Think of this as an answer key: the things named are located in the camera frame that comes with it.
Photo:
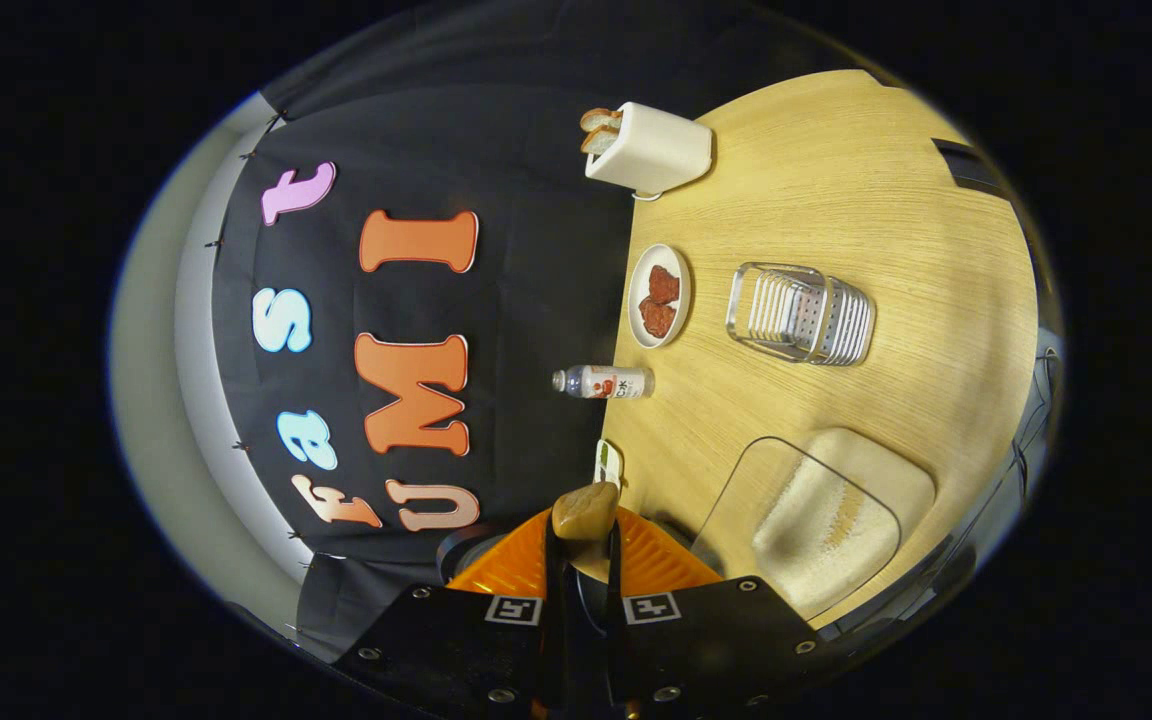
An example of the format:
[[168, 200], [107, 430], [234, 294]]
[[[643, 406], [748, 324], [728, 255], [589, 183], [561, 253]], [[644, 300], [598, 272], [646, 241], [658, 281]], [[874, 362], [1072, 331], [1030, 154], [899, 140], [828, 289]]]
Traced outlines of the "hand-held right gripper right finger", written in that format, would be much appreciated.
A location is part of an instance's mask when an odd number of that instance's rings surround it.
[[611, 689], [639, 720], [771, 720], [823, 682], [823, 643], [771, 584], [723, 578], [617, 510]]

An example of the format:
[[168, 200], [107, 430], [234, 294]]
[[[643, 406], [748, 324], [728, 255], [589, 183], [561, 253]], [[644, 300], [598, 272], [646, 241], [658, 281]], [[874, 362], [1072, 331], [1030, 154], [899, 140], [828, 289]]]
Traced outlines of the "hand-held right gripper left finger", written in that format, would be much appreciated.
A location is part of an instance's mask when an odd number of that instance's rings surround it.
[[538, 561], [535, 591], [483, 593], [411, 584], [397, 593], [332, 670], [361, 691], [417, 720], [538, 720], [561, 698], [554, 670], [564, 642], [553, 602], [550, 511], [530, 530], [526, 560]]

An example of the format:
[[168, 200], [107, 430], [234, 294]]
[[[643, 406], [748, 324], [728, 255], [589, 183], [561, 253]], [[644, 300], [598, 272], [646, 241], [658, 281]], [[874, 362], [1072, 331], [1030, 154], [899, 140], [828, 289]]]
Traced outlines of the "dark grey rice cooker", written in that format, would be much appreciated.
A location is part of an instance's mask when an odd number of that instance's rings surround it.
[[544, 585], [541, 541], [535, 530], [482, 523], [454, 530], [435, 550], [444, 588], [482, 594], [526, 594]]

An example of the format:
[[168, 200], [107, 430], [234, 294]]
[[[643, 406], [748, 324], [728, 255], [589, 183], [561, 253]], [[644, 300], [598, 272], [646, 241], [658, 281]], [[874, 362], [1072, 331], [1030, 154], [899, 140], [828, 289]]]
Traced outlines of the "wooden spoon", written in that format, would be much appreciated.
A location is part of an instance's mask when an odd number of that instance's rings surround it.
[[617, 506], [620, 487], [602, 480], [559, 497], [550, 510], [550, 528], [556, 533], [559, 555], [586, 577], [604, 584], [611, 577], [611, 536]]

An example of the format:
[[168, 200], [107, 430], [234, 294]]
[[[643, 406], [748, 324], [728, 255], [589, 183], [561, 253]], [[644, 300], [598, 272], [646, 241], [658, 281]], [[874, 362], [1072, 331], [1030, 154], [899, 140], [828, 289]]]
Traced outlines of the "metal chopstick holder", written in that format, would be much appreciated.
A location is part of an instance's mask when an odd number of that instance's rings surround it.
[[809, 266], [744, 263], [732, 278], [728, 338], [787, 363], [855, 366], [867, 359], [877, 310], [858, 287]]

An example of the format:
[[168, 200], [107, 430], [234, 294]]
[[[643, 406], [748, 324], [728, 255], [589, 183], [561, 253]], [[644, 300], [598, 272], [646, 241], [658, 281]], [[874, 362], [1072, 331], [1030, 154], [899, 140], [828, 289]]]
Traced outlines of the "clear plastic lid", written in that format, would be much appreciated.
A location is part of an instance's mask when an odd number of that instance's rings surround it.
[[692, 541], [723, 579], [755, 577], [813, 621], [890, 564], [904, 528], [867, 488], [786, 439], [742, 450]]

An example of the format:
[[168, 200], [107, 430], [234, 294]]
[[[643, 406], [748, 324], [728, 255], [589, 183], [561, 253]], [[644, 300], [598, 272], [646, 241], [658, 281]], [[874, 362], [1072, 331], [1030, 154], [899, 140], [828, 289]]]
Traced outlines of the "clear drink bottle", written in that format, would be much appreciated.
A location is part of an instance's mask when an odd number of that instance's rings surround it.
[[553, 388], [571, 397], [650, 397], [655, 388], [652, 370], [637, 366], [576, 365], [552, 373]]

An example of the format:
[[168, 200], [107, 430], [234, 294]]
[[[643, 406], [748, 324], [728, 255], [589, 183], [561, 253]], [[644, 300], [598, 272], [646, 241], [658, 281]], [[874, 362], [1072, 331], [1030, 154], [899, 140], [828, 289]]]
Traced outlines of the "white oval plate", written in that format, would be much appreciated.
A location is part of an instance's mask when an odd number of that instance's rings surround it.
[[[676, 306], [677, 316], [675, 324], [672, 325], [669, 333], [664, 340], [649, 336], [643, 328], [643, 323], [641, 323], [639, 310], [637, 310], [637, 305], [647, 296], [647, 276], [653, 265], [662, 265], [664, 268], [681, 279], [680, 300], [670, 304], [672, 306]], [[675, 341], [682, 331], [684, 331], [685, 324], [689, 323], [687, 318], [689, 318], [691, 305], [692, 273], [684, 255], [673, 249], [673, 247], [666, 245], [666, 243], [655, 243], [655, 245], [647, 247], [646, 250], [637, 255], [631, 272], [628, 274], [626, 288], [626, 323], [628, 323], [628, 332], [630, 332], [630, 336], [634, 338], [637, 346], [641, 348], [659, 348]]]

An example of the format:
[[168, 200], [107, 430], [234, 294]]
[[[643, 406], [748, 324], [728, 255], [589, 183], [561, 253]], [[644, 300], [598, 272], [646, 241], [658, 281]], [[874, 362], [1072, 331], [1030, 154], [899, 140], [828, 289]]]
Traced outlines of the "white toaster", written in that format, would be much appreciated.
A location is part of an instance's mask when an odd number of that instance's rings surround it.
[[620, 137], [602, 156], [586, 156], [585, 176], [617, 184], [636, 199], [653, 200], [702, 179], [717, 156], [717, 132], [641, 103], [626, 103]]

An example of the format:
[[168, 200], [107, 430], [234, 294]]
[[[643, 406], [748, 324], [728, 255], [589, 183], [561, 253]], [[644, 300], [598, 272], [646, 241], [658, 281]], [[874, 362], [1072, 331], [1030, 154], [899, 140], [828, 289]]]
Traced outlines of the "black table bracket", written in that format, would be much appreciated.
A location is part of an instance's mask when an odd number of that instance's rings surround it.
[[1011, 195], [1006, 191], [1001, 179], [972, 146], [946, 138], [933, 138], [931, 142], [942, 156], [948, 173], [957, 187], [987, 194], [996, 199], [1011, 200]]

